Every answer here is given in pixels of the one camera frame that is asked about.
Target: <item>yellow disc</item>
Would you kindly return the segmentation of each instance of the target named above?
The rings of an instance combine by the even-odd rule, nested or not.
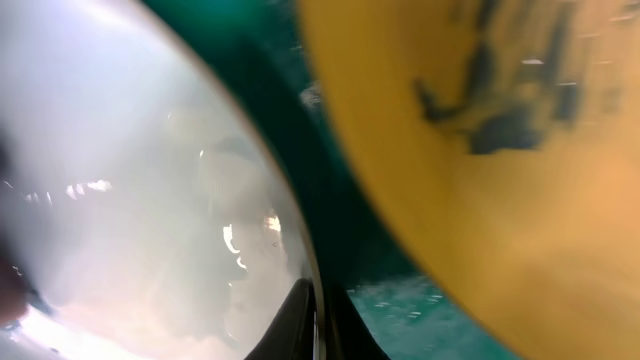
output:
[[[299,0],[361,185],[516,352],[640,358],[639,4]]]

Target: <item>yellow plate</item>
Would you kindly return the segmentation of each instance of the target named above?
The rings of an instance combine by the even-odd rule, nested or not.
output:
[[[299,0],[361,185],[536,359],[640,358],[640,5]]]

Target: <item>teal background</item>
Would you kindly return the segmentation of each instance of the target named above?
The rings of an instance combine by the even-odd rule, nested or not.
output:
[[[514,359],[402,254],[331,135],[288,0],[145,0],[242,104],[294,187],[322,282],[392,359]]]

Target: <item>green surface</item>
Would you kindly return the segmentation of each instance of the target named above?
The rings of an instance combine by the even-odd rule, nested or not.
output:
[[[433,297],[442,294],[416,272],[367,205],[329,131],[291,2],[144,2],[251,115],[294,187],[323,283],[351,289],[392,359],[513,358],[450,301]]]

